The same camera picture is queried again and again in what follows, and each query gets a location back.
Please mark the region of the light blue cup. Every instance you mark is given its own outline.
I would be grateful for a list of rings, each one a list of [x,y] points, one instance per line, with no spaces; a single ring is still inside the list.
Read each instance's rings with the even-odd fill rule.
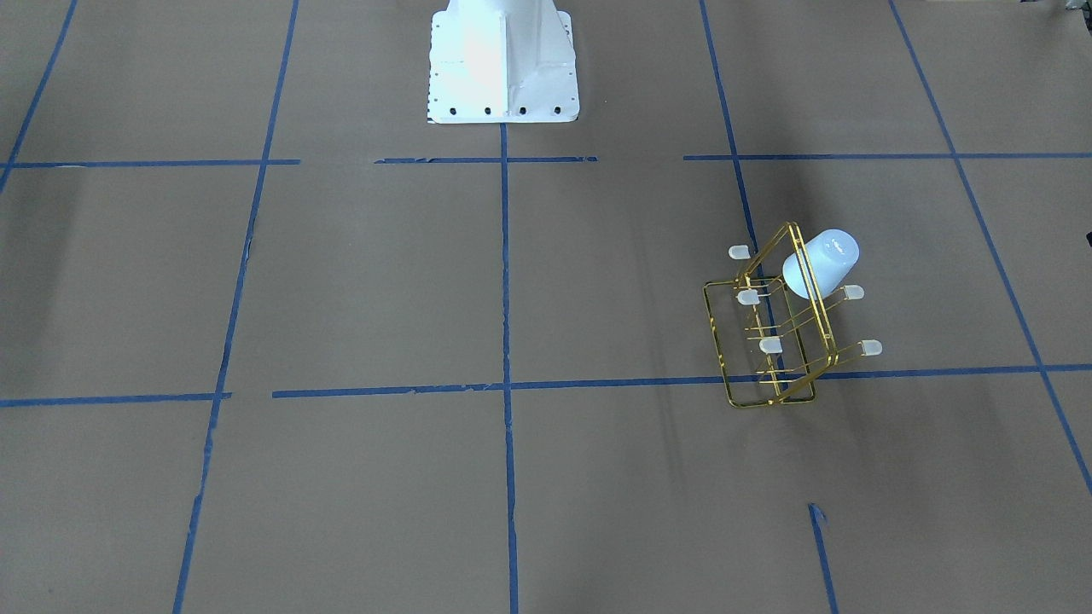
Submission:
[[[811,290],[822,298],[834,294],[860,257],[853,236],[842,229],[827,229],[804,245],[807,264],[795,252],[781,265],[781,278],[800,298],[812,298]]]

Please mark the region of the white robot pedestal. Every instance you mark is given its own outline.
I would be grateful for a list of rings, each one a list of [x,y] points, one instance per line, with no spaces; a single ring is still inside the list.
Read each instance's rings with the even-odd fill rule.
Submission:
[[[573,122],[572,20],[554,1],[450,1],[430,22],[427,120]]]

